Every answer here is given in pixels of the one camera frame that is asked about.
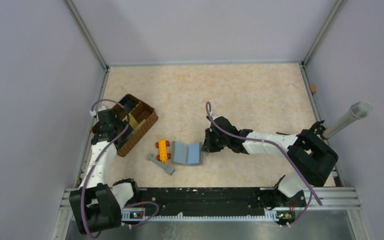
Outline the grey card holder wallet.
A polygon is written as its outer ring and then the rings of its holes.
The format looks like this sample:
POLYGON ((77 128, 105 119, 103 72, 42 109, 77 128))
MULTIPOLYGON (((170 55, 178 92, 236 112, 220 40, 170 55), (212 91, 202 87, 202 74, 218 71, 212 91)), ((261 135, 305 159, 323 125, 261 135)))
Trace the grey card holder wallet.
POLYGON ((183 166, 197 166, 203 164, 202 143, 186 144, 179 141, 172 142, 172 161, 183 166))

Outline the brown woven divided basket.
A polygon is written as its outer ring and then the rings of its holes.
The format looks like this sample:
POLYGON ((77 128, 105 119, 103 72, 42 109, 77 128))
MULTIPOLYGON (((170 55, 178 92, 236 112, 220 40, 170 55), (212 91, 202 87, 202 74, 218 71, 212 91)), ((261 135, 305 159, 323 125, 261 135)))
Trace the brown woven divided basket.
POLYGON ((98 122, 91 129, 91 144, 110 142, 127 127, 123 135, 114 142, 117 155, 126 157, 157 122, 158 116, 153 107, 132 94, 126 94, 118 103, 122 107, 116 104, 97 112, 98 122))

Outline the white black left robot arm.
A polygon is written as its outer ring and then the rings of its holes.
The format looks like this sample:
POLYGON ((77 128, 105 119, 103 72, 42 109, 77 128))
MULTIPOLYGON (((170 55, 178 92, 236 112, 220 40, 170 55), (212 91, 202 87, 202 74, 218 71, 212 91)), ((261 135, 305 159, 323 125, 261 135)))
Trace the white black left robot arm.
POLYGON ((122 207, 134 207, 140 202, 133 179, 122 180, 112 189, 109 185, 111 166, 120 141, 117 136, 128 132, 115 109, 97 112, 98 123, 91 139, 91 159, 79 189, 69 195, 69 203, 79 232, 94 238, 94 233, 117 228, 122 223, 122 207))

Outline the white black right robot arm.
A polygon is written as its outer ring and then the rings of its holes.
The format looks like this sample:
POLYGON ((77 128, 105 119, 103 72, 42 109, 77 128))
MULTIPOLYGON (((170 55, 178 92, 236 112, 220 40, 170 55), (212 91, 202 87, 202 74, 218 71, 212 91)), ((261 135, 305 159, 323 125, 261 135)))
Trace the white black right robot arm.
POLYGON ((237 129, 215 113, 206 118, 210 127, 205 130, 203 152, 216 153, 227 148, 237 154, 284 157, 291 164, 293 172, 283 176, 273 192, 273 200, 279 206, 287 206, 302 190, 323 187, 339 159, 318 136, 323 128, 319 122, 298 134, 282 135, 237 129))

